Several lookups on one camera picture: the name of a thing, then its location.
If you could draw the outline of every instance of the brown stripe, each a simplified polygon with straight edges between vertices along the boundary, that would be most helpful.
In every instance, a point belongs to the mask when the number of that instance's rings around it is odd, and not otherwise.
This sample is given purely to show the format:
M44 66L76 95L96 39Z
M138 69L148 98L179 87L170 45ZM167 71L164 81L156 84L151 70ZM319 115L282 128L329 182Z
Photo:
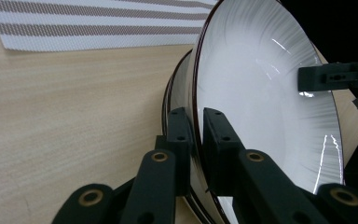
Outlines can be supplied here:
M214 4L206 4L206 3L193 2L193 1L174 1L174 0L120 0L120 1L155 4L155 5L163 5L163 6L170 6L170 7L205 7L208 9L212 9L214 6Z
M109 26L109 25L32 25L0 23L0 35L195 35L200 27Z
M0 11L36 13L36 14L54 14L54 15L152 18L152 19L187 20L187 21L203 21L208 16L207 13L189 14L189 13L123 9L123 8L111 8L111 7L82 7L82 6L16 2L16 1L0 1Z

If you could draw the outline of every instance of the wooden table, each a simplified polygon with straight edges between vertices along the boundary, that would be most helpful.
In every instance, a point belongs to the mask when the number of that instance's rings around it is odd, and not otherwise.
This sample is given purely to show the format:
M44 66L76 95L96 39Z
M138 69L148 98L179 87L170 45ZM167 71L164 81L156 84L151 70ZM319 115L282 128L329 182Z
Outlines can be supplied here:
M161 134L168 78L192 46L34 53L0 42L0 223L49 223L89 183L135 176ZM346 159L358 113L338 92ZM177 223L197 220L181 199Z

